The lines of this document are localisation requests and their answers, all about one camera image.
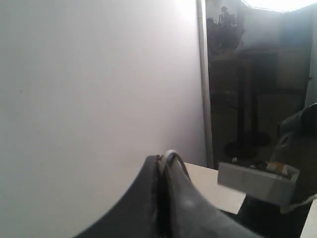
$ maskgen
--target metal ring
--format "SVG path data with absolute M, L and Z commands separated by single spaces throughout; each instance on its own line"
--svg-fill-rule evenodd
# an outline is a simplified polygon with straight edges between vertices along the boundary
M 186 166 L 185 166 L 182 158 L 180 157 L 180 155 L 175 150 L 167 150 L 162 155 L 162 158 L 161 158 L 161 161 L 160 161 L 160 164 L 159 164 L 159 171 L 160 171 L 161 175 L 164 173 L 166 164 L 172 165 L 174 163 L 175 159 L 177 159 L 177 162 L 178 162 L 179 166 L 182 167 L 184 173 L 189 178 L 189 174 L 188 174 L 188 171 L 186 169 Z

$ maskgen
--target bright light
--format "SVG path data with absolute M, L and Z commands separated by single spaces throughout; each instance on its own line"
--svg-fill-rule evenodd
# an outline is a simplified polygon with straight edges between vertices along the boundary
M 270 11 L 294 11 L 311 5 L 317 0 L 242 0 L 247 6 Z

